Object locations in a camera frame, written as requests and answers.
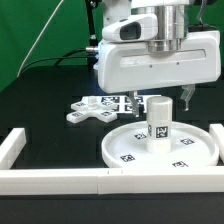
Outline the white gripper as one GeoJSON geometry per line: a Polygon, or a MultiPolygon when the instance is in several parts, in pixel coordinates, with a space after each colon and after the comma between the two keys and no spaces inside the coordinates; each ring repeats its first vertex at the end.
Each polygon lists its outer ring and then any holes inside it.
{"type": "Polygon", "coordinates": [[[134,91],[184,85],[180,100],[188,111],[194,84],[215,81],[221,74],[217,30],[189,33],[178,50],[154,51],[151,43],[158,28],[154,14],[140,14],[102,30],[98,83],[107,93],[130,91],[135,117],[139,117],[139,104],[134,91]]]}

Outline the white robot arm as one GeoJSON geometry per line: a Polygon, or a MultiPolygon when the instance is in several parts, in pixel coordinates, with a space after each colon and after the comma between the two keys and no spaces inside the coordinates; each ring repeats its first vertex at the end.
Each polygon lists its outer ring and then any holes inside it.
{"type": "Polygon", "coordinates": [[[101,89],[126,93],[134,115],[139,90],[180,86],[188,103],[196,84],[221,74],[220,32],[202,22],[215,1],[87,0],[104,5],[102,40],[86,49],[97,55],[101,89]]]}

